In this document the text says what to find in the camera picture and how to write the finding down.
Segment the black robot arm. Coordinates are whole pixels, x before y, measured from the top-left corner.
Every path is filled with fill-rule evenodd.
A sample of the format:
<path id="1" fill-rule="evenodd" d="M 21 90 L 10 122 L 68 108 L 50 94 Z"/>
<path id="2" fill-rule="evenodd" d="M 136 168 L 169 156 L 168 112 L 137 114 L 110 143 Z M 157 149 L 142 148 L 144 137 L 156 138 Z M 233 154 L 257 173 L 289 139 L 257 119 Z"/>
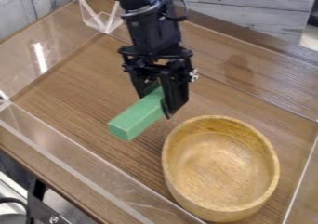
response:
<path id="1" fill-rule="evenodd" d="M 117 49 L 122 70 L 138 97 L 162 90 L 160 105 L 166 117 L 188 102 L 188 84 L 196 79 L 192 51 L 181 46 L 174 0 L 116 0 L 122 8 L 132 43 Z"/>

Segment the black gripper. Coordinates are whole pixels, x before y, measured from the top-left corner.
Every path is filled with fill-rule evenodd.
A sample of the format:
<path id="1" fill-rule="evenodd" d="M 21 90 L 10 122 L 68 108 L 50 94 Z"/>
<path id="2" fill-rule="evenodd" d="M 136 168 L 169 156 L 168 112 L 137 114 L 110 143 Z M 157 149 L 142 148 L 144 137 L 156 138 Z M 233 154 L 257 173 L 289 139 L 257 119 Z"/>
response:
<path id="1" fill-rule="evenodd" d="M 188 83 L 198 77 L 190 62 L 192 51 L 173 45 L 158 53 L 140 53 L 133 46 L 122 46 L 117 52 L 138 98 L 144 98 L 161 84 L 161 105 L 169 119 L 188 102 Z"/>

